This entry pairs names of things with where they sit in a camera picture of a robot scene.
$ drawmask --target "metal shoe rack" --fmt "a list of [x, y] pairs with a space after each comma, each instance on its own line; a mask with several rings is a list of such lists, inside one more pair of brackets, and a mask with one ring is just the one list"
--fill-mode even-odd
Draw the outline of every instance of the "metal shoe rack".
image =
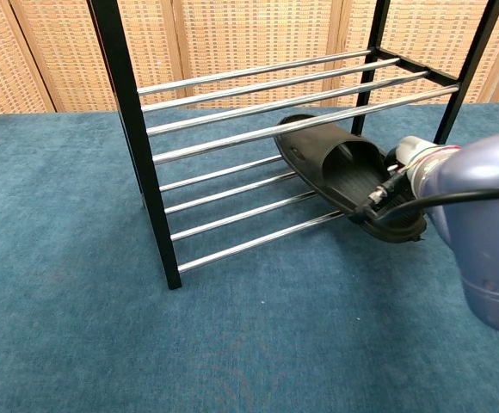
[[[249, 185], [244, 185], [238, 188], [227, 189], [224, 192], [199, 198], [190, 202], [185, 202], [180, 205], [164, 207], [162, 192], [170, 191], [177, 188], [186, 187], [197, 182], [207, 181], [219, 176], [226, 176], [237, 173], [238, 171], [257, 168], [264, 164], [273, 163], [281, 160], [280, 156], [267, 157], [265, 159], [256, 160], [254, 162], [241, 164], [224, 170], [217, 170], [213, 173], [203, 176], [196, 176], [191, 179], [171, 183], [169, 185], [159, 186], [157, 181], [156, 166], [163, 165], [175, 160], [194, 157], [210, 151], [218, 151], [234, 145], [241, 145], [247, 142], [253, 142], [258, 139], [271, 138], [279, 133], [288, 133], [304, 129], [311, 126], [323, 125], [338, 120], [348, 118], [353, 119], [352, 133], [361, 134], [364, 125], [366, 114], [378, 112], [383, 109], [394, 108], [397, 106], [406, 105], [413, 102], [423, 101], [429, 98], [443, 95], [451, 95], [446, 111], [440, 121], [438, 131], [434, 142], [444, 144], [447, 141], [448, 134], [453, 126], [453, 123], [458, 114], [459, 108], [464, 100], [465, 93], [471, 83], [474, 72], [477, 69], [481, 55], [486, 47], [490, 33], [496, 23], [499, 15], [499, 0], [488, 0], [483, 16], [478, 24], [477, 31], [470, 46], [470, 50], [466, 56], [465, 62], [461, 68], [458, 77], [450, 76], [442, 71], [428, 67], [419, 62], [407, 59], [395, 52], [385, 50], [381, 46], [382, 36], [384, 32], [387, 12], [389, 9], [389, 0], [378, 0], [376, 2], [373, 22], [370, 29], [370, 37], [368, 48], [357, 52], [346, 52], [336, 55], [324, 56], [315, 59], [305, 59], [288, 63], [281, 63], [269, 66], [254, 67], [239, 71], [229, 71], [226, 73], [213, 74], [204, 77], [196, 77], [188, 80], [181, 80], [172, 83], [159, 84], [137, 89], [135, 78], [132, 71], [131, 60], [127, 48], [126, 37], [123, 31], [120, 10], [115, 0], [87, 0], [95, 31], [100, 43], [102, 56], [108, 70], [108, 77], [112, 85], [117, 106], [120, 113], [120, 118], [126, 142], [131, 154], [133, 168], [139, 183], [139, 189], [142, 194], [145, 208], [150, 216], [152, 229], [156, 237], [157, 246], [162, 258], [165, 275], [168, 286], [171, 289], [180, 287], [181, 273], [209, 262], [214, 262], [218, 259], [234, 255], [236, 253], [248, 250], [250, 248], [268, 243], [277, 238], [284, 237], [297, 231], [304, 230], [315, 225], [322, 224], [331, 219], [340, 217], [342, 214], [338, 211], [328, 213], [315, 219], [303, 222], [301, 224], [291, 226], [281, 231], [268, 234], [264, 237], [259, 237], [247, 243], [241, 243], [234, 247], [221, 250], [209, 256], [203, 256], [191, 262], [185, 262], [181, 265], [177, 263], [176, 253], [173, 243], [181, 238], [189, 237], [203, 231], [209, 231], [218, 228], [222, 225], [232, 224], [241, 219], [256, 216], [260, 213], [272, 211], [276, 208], [281, 208], [286, 205], [307, 199], [313, 196], [312, 192], [307, 192], [281, 200], [269, 205], [261, 206], [256, 209], [249, 210], [244, 213], [232, 215], [230, 217], [210, 222], [205, 225], [196, 226], [190, 230], [171, 234], [169, 231], [168, 214], [181, 211], [190, 207], [207, 202], [213, 202], [225, 197], [241, 194], [255, 188], [261, 188], [266, 185], [283, 181], [295, 176], [295, 173], [290, 172], [280, 176], [274, 176], [269, 179], [254, 182]], [[312, 73], [304, 76], [291, 77], [281, 80], [274, 80], [266, 83], [251, 84], [249, 86], [236, 87], [215, 91], [212, 93], [200, 94], [197, 96], [184, 97], [167, 102], [159, 102], [156, 104], [142, 106], [139, 97], [164, 92], [167, 90], [179, 89], [188, 86], [194, 86], [203, 83], [212, 83], [220, 80], [233, 79], [236, 77], [244, 77], [266, 73], [271, 71], [279, 71], [292, 69], [305, 65], [315, 65], [319, 63], [332, 62], [341, 59], [349, 59], [365, 56], [365, 63], [348, 68], [335, 69], [332, 71], [324, 71]], [[376, 69], [396, 65], [410, 74], [394, 77], [391, 79], [374, 81], [374, 71]], [[150, 126], [145, 124], [144, 113], [155, 112], [166, 108], [177, 108], [181, 106], [191, 105], [198, 102], [207, 102], [219, 98], [229, 96], [240, 96], [243, 94], [257, 92], [260, 90], [278, 88], [282, 86], [310, 82], [329, 77], [337, 77], [349, 73], [361, 72], [361, 82], [359, 85], [345, 87], [341, 89], [329, 90], [325, 92], [315, 93], [308, 96], [290, 98], [277, 102], [270, 102], [250, 106], [247, 108], [236, 108], [216, 114], [208, 114], [190, 120], [182, 120], [166, 125]], [[427, 92], [416, 93], [414, 95], [397, 98], [388, 102], [377, 104], [369, 104], [370, 91], [374, 89], [384, 88], [400, 83], [411, 82], [420, 78], [426, 78], [429, 81], [438, 84], [440, 87]], [[221, 120], [233, 119], [240, 116], [265, 113], [271, 110], [280, 108], [290, 108], [304, 103], [321, 101], [332, 97], [346, 96], [349, 94], [358, 93], [356, 108], [344, 109], [331, 114], [319, 115], [311, 119], [296, 121], [293, 123], [272, 126], [264, 129], [256, 130], [248, 133], [241, 133], [229, 138], [214, 140], [199, 145], [185, 147], [179, 150], [166, 151], [163, 153], [154, 154], [151, 152], [150, 141], [154, 136], [179, 131], [182, 129], [209, 124]]]

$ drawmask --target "black cable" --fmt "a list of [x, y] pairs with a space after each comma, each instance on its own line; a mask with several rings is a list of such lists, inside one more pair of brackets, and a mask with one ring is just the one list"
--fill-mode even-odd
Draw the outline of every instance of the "black cable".
[[471, 202], [474, 200], [499, 200], [499, 188], [478, 189], [477, 191], [458, 192], [455, 194], [442, 194], [426, 196], [419, 200], [411, 200], [402, 205], [395, 206], [386, 213], [373, 217], [374, 221], [392, 220], [416, 210], [438, 207], [440, 205], [458, 204], [460, 202]]

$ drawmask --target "slide sandal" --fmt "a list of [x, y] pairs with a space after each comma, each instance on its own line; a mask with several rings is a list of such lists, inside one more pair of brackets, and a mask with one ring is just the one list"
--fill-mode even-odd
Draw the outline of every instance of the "slide sandal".
[[[280, 124], [313, 117], [296, 114]], [[350, 214], [390, 174], [384, 165], [385, 154], [378, 147], [334, 124], [313, 126], [274, 137], [274, 142], [290, 167], [317, 194], [343, 213]], [[413, 200], [410, 185], [382, 206], [379, 213]], [[387, 222], [366, 220], [359, 225], [389, 243], [420, 239], [426, 222], [422, 213], [408, 213]]]

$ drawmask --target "blue carpet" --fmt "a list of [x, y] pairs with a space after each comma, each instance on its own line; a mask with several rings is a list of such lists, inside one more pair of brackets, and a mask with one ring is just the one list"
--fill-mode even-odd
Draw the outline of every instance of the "blue carpet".
[[[406, 134], [431, 139], [443, 110], [370, 115], [365, 134], [385, 149]], [[152, 144], [205, 142], [293, 112]], [[465, 106], [451, 143], [494, 133], [499, 104]], [[164, 184], [275, 153], [268, 139], [158, 174]], [[165, 201], [286, 170], [270, 164]], [[292, 179], [174, 214], [172, 231], [302, 190]], [[307, 200], [182, 240], [177, 255], [186, 262], [330, 210]], [[449, 249], [432, 228], [424, 237], [381, 243], [337, 219], [197, 268], [171, 292], [117, 114], [0, 116], [0, 412], [499, 412], [499, 333], [467, 309]]]

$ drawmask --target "black rack leg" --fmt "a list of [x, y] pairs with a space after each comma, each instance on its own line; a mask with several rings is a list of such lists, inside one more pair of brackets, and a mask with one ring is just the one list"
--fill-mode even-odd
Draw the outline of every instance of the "black rack leg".
[[118, 106], [121, 125], [126, 136], [139, 188], [162, 257], [168, 287], [170, 289], [179, 288], [182, 286], [181, 276], [163, 209], [156, 169], [152, 162], [145, 119], [140, 108], [137, 84], [121, 23], [120, 9], [116, 0], [87, 0], [87, 4]]
[[439, 124], [439, 129], [435, 135], [434, 142], [444, 145], [448, 140], [448, 135], [453, 127], [458, 111], [462, 106], [465, 94], [470, 87], [471, 80], [475, 75], [475, 70], [479, 65], [484, 48], [487, 46], [492, 29], [496, 24], [499, 15], [499, 0], [489, 0], [484, 8], [483, 16], [477, 26], [477, 31], [473, 36], [470, 50], [465, 57], [464, 64], [458, 76], [459, 90], [450, 96], [447, 109], [443, 114]]
[[[389, 4], [391, 0], [377, 0], [376, 8], [373, 12], [372, 27], [370, 28], [370, 37], [368, 38], [368, 48], [372, 53], [365, 58], [365, 63], [372, 63], [378, 60], [376, 48], [381, 46], [381, 40], [384, 36], [385, 22], [387, 21], [387, 13], [389, 12]], [[362, 72], [360, 83], [368, 83], [373, 80], [375, 71]], [[361, 92], [356, 100], [356, 106], [364, 106], [368, 104], [370, 92]], [[351, 133], [353, 135], [361, 135], [364, 127], [364, 114], [356, 116], [353, 119], [353, 127]]]

